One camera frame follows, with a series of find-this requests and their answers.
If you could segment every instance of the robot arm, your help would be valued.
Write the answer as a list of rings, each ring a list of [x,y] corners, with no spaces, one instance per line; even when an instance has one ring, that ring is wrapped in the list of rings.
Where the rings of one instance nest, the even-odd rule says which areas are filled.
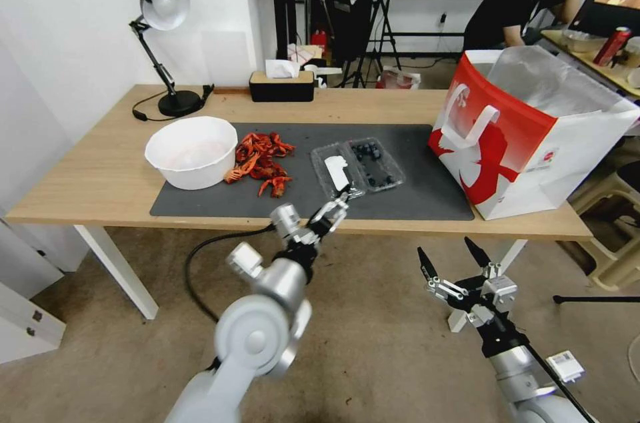
[[[254,378],[282,376],[293,362],[309,319],[305,287],[324,236],[346,217],[343,193],[300,225],[293,205],[271,213],[283,242],[271,265],[248,243],[238,245],[227,263],[251,285],[253,294],[235,301],[215,329],[216,367],[198,373],[176,401],[167,423],[239,422],[238,406]]]
[[[519,423],[594,423],[594,419],[564,386],[580,376],[582,368],[570,352],[544,361],[509,319],[517,285],[503,275],[500,265],[465,238],[481,268],[481,274],[451,283],[440,279],[431,261],[418,248],[420,268],[427,290],[451,308],[466,312],[468,321],[482,338],[482,353],[496,370],[496,379]],[[566,370],[577,365],[578,370]],[[560,389],[566,398],[552,395]]]

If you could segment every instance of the table leg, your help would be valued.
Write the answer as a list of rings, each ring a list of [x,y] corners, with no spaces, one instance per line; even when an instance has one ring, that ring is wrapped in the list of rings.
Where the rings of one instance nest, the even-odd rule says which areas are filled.
[[[515,260],[515,257],[518,256],[525,247],[527,241],[528,240],[516,240],[515,242],[509,242],[501,249],[499,258],[494,260],[500,262],[500,275],[505,274],[511,266],[511,263]],[[462,310],[454,310],[449,315],[447,321],[449,322],[449,330],[451,330],[452,333],[460,333],[468,321],[467,313]]]
[[[145,318],[153,320],[158,313],[158,305],[105,229],[102,226],[74,226]]]
[[[527,242],[528,240],[516,240],[513,243],[509,242],[505,244],[505,246],[500,250],[500,258],[496,258],[494,260],[500,262],[500,275],[505,274],[505,272],[511,266],[511,263],[513,263],[513,261],[515,260],[515,257],[520,254]]]

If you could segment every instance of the lamp shade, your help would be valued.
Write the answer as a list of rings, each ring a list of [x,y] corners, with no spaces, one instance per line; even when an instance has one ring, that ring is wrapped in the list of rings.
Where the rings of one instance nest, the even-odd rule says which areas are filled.
[[[179,27],[189,13],[189,0],[140,0],[146,22],[158,30]]]

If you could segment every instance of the bag handle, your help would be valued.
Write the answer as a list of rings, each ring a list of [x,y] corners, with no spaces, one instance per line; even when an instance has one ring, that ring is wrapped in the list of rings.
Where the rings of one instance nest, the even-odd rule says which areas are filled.
[[[500,110],[491,105],[487,105],[477,120],[471,127],[471,130],[467,134],[466,137],[460,135],[458,131],[453,127],[453,125],[449,122],[449,115],[451,114],[451,109],[453,108],[455,101],[463,94],[469,93],[469,87],[464,83],[458,85],[453,92],[451,92],[451,96],[447,101],[447,107],[445,109],[444,121],[442,123],[442,134],[447,137],[456,147],[460,149],[465,149],[472,147],[478,143],[482,132],[487,128],[489,122],[497,121],[500,117]]]

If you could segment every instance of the desk lamp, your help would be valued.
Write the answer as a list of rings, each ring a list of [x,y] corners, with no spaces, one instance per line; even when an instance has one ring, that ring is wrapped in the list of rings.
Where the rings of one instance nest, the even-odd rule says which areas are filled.
[[[156,30],[173,30],[178,28],[187,18],[189,0],[140,0],[142,15],[132,21],[129,26],[138,36],[142,48],[153,63],[153,68],[167,86],[167,94],[158,102],[160,113],[168,117],[183,117],[201,109],[205,102],[192,91],[176,91],[175,82],[167,69],[156,60],[147,42],[144,32],[150,28]]]

